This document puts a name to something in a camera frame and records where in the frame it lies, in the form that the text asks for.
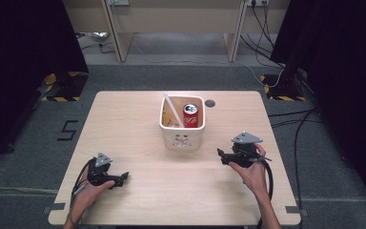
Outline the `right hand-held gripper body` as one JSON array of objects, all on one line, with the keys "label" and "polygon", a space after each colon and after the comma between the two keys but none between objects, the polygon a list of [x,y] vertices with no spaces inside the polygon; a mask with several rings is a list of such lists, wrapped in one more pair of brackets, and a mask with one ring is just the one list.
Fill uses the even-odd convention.
[{"label": "right hand-held gripper body", "polygon": [[262,156],[255,147],[256,143],[261,143],[262,141],[262,138],[248,132],[242,132],[233,137],[234,162],[243,168],[249,168],[254,162],[270,161],[269,158]]}]

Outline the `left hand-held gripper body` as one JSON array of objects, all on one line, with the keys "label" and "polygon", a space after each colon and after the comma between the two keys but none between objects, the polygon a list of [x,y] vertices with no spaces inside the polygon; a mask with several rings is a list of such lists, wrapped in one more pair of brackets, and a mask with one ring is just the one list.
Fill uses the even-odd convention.
[{"label": "left hand-held gripper body", "polygon": [[107,174],[112,159],[99,152],[98,155],[88,161],[88,182],[93,186],[100,186],[110,180],[117,182],[117,177]]}]

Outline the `cream square plastic bin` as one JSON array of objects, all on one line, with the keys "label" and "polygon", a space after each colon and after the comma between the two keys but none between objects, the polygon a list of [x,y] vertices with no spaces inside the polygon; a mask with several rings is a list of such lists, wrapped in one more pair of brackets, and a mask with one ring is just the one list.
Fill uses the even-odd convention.
[{"label": "cream square plastic bin", "polygon": [[165,147],[169,150],[180,152],[197,150],[201,145],[202,135],[206,126],[204,99],[200,96],[177,94],[169,94],[169,97],[183,124],[183,107],[188,103],[193,103],[198,107],[198,127],[180,128],[168,102],[163,98],[160,107],[159,127],[163,135]]}]

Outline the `red drink can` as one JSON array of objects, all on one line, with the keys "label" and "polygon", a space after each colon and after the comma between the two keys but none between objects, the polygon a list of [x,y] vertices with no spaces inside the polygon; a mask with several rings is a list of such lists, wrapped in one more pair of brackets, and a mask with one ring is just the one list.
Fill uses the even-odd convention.
[{"label": "red drink can", "polygon": [[198,107],[193,103],[188,103],[183,107],[183,121],[186,128],[198,127]]}]

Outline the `white straw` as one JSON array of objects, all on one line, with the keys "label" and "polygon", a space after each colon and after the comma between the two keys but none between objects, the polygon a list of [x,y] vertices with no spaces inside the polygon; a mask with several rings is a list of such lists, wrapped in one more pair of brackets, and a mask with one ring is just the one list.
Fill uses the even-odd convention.
[{"label": "white straw", "polygon": [[181,120],[180,116],[178,115],[178,112],[177,112],[177,110],[175,109],[175,107],[174,107],[174,105],[173,105],[173,103],[172,103],[172,101],[171,101],[171,99],[170,99],[169,95],[168,95],[168,94],[164,94],[164,98],[165,98],[165,100],[168,102],[168,104],[169,104],[169,106],[170,106],[170,108],[171,108],[171,110],[172,110],[172,112],[173,112],[173,115],[174,115],[174,117],[175,117],[175,119],[176,119],[176,121],[177,121],[177,123],[178,123],[178,126],[179,126],[180,128],[184,128],[185,126],[184,126],[184,124],[183,124],[183,122],[182,122],[182,120]]}]

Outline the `person's right hand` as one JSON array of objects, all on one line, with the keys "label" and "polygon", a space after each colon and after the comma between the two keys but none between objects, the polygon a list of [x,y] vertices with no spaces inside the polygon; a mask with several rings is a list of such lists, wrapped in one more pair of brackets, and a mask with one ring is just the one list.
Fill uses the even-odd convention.
[{"label": "person's right hand", "polygon": [[243,183],[256,197],[268,194],[265,166],[262,162],[254,162],[249,168],[243,168],[235,162],[230,162],[229,166],[240,175]]}]

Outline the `person's left hand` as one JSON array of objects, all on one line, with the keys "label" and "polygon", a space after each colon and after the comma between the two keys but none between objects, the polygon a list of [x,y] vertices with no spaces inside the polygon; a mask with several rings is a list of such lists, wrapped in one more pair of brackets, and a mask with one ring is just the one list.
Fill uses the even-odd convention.
[{"label": "person's left hand", "polygon": [[78,193],[73,199],[69,219],[73,223],[79,221],[85,211],[95,203],[96,199],[113,185],[114,181],[110,180],[99,186],[94,186],[83,177],[82,180],[78,182]]}]

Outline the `hazard-striped stand base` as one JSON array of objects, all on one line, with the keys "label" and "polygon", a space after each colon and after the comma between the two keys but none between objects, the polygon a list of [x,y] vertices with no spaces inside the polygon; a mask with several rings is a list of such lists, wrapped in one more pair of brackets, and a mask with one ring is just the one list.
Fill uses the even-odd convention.
[{"label": "hazard-striped stand base", "polygon": [[88,77],[87,73],[68,72],[65,80],[58,81],[55,74],[51,73],[43,80],[47,88],[42,100],[53,102],[78,101]]},{"label": "hazard-striped stand base", "polygon": [[290,84],[286,82],[280,83],[279,74],[264,74],[260,76],[264,87],[265,95],[270,100],[283,101],[304,101],[305,96],[302,94],[299,86],[295,81]]}]

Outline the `black curtain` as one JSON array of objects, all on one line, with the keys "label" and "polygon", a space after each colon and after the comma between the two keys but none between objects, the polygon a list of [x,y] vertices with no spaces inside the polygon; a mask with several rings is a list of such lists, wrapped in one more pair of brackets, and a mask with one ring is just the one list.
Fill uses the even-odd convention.
[{"label": "black curtain", "polygon": [[0,0],[0,145],[44,77],[87,70],[63,0]]},{"label": "black curtain", "polygon": [[290,0],[271,59],[307,73],[366,186],[366,0]]}]

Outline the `crumpled silver foil bag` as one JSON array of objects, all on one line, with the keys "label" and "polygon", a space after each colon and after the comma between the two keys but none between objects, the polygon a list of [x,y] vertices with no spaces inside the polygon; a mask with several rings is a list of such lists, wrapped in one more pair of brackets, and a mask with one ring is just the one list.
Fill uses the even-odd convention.
[{"label": "crumpled silver foil bag", "polygon": [[109,34],[104,31],[88,32],[87,36],[99,43],[103,43],[109,38]]}]

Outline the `beige wooden desk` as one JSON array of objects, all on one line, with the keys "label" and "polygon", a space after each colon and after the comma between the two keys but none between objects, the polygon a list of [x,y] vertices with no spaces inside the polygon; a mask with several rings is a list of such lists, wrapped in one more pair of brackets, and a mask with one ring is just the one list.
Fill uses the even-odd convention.
[{"label": "beige wooden desk", "polygon": [[126,60],[136,33],[216,33],[224,37],[228,60],[235,61],[242,33],[260,33],[257,22],[280,30],[291,0],[249,7],[248,0],[129,0],[114,7],[107,0],[61,0],[76,32],[107,32],[118,61]]}]

